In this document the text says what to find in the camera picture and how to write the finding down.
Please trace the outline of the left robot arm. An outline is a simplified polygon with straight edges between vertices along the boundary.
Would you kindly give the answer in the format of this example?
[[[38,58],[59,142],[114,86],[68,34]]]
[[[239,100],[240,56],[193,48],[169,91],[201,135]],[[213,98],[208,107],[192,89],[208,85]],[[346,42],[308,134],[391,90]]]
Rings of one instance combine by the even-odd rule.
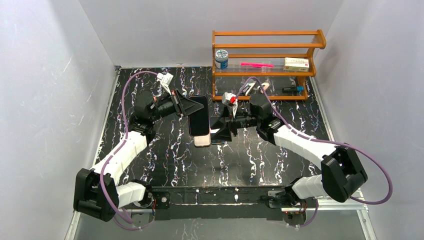
[[[157,121],[172,114],[188,117],[204,107],[178,90],[158,97],[140,93],[135,98],[133,113],[125,121],[124,138],[100,162],[76,174],[73,209],[104,222],[119,216],[131,224],[133,221],[124,207],[143,201],[151,185],[142,180],[119,185],[121,175],[155,138]]]

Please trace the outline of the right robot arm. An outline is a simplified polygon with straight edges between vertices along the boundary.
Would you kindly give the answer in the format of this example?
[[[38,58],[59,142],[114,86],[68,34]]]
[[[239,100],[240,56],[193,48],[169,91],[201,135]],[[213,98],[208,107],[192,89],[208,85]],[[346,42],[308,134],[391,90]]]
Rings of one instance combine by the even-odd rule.
[[[265,95],[250,97],[249,112],[238,111],[238,100],[233,93],[226,92],[222,103],[224,111],[211,127],[217,131],[212,134],[212,140],[230,142],[239,129],[254,127],[264,141],[289,149],[321,171],[320,175],[296,178],[282,193],[271,197],[272,201],[294,204],[313,197],[330,197],[343,203],[368,180],[354,149],[320,142],[284,123],[274,115],[273,106]]]

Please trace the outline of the pink phone case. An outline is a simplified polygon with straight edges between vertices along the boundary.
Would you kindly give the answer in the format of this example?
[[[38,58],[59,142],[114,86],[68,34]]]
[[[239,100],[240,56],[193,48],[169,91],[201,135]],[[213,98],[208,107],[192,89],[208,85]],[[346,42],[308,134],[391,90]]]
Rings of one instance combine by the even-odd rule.
[[[208,147],[211,145],[211,135],[194,136],[194,146],[197,148]]]

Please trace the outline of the black remote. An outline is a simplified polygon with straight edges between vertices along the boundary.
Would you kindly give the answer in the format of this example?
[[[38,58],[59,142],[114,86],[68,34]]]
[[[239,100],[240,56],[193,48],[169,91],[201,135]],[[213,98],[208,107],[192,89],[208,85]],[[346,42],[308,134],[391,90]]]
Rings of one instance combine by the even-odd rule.
[[[202,109],[188,116],[189,133],[192,137],[206,136],[210,133],[208,98],[205,95],[196,95],[189,99],[203,105]]]

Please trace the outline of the black smartphone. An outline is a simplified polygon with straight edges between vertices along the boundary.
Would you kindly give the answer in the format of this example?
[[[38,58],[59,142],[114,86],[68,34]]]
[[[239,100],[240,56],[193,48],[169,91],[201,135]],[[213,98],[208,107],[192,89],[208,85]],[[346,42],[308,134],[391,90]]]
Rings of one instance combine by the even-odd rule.
[[[212,139],[211,140],[212,145],[223,145],[225,143],[226,143],[226,141],[222,140],[222,139]]]

